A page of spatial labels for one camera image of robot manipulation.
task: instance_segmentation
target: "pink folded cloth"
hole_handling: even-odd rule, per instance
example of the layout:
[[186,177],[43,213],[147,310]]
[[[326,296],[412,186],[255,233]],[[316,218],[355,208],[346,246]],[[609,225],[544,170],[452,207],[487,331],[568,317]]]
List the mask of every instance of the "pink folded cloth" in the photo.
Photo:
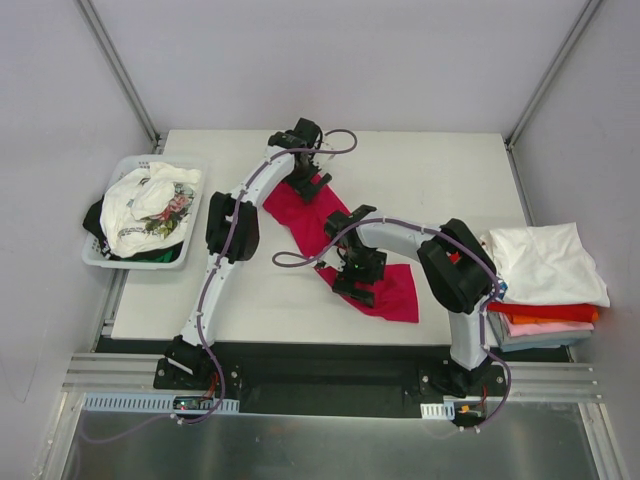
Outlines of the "pink folded cloth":
[[593,323],[586,322],[554,322],[554,323],[529,323],[514,325],[504,313],[500,318],[509,330],[509,336],[520,337],[522,335],[539,335],[542,333],[571,332],[575,330],[593,330]]

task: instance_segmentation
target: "stack of folded clothes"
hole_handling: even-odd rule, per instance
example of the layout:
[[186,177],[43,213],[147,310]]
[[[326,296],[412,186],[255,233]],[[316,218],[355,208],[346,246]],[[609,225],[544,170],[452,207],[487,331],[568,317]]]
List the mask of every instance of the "stack of folded clothes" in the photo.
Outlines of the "stack of folded clothes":
[[607,287],[575,224],[491,230],[483,236],[505,290],[489,304],[503,351],[572,345],[589,338]]

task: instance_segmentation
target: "red cloth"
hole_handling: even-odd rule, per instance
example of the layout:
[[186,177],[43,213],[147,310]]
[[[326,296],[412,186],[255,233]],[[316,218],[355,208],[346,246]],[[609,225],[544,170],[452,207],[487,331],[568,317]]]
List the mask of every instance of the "red cloth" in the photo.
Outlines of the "red cloth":
[[[305,204],[300,196],[286,183],[280,183],[264,202],[264,209],[281,225],[288,227],[300,253],[307,257],[317,255],[330,242],[324,233],[327,217],[341,210],[350,213],[336,194],[328,186],[323,187],[310,204]],[[333,285],[337,272],[333,268],[316,270],[329,285]],[[420,313],[416,287],[409,265],[387,265],[384,279],[374,285],[358,285],[374,292],[373,307],[343,297],[362,313],[379,316],[394,322],[418,323]]]
[[593,305],[517,305],[513,303],[491,302],[487,307],[491,312],[527,317],[552,318],[570,322],[593,323],[598,320],[598,309]]

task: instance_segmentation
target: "black cloth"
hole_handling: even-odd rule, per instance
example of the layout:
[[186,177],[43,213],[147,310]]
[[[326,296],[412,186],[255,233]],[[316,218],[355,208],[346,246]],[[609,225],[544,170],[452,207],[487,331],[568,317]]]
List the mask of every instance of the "black cloth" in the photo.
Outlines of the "black cloth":
[[138,261],[146,261],[152,262],[161,257],[164,257],[168,253],[171,253],[170,262],[173,262],[180,256],[180,252],[182,251],[183,242],[177,243],[172,247],[160,248],[157,250],[149,250],[148,252],[139,252],[131,257],[121,258],[113,253],[111,253],[111,249],[109,248],[109,243],[107,242],[107,237],[102,231],[102,227],[100,226],[100,215],[102,214],[102,202],[104,201],[104,197],[102,197],[99,201],[94,203],[89,207],[87,214],[82,221],[82,226],[84,229],[91,233],[94,237],[98,239],[100,242],[100,253],[109,259],[109,260],[126,260],[128,262],[138,262]]

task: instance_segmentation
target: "red folded cloth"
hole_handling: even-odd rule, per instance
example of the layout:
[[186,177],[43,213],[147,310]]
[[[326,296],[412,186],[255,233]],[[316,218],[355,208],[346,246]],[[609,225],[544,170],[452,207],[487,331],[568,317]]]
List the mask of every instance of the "red folded cloth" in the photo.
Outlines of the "red folded cloth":
[[[336,210],[350,213],[328,186],[323,187],[310,204],[305,204],[293,188],[280,183],[263,206],[281,225],[291,230],[300,253],[307,257],[317,255],[330,242],[331,239],[324,233],[327,217]],[[325,282],[333,285],[337,275],[335,269],[323,268],[317,272]],[[383,280],[375,285],[360,284],[358,288],[374,292],[373,307],[343,298],[362,313],[394,322],[420,321],[418,297],[409,265],[387,265]]]
[[491,312],[509,315],[551,318],[569,322],[593,323],[598,320],[598,309],[586,303],[578,305],[517,305],[491,302],[487,309]]

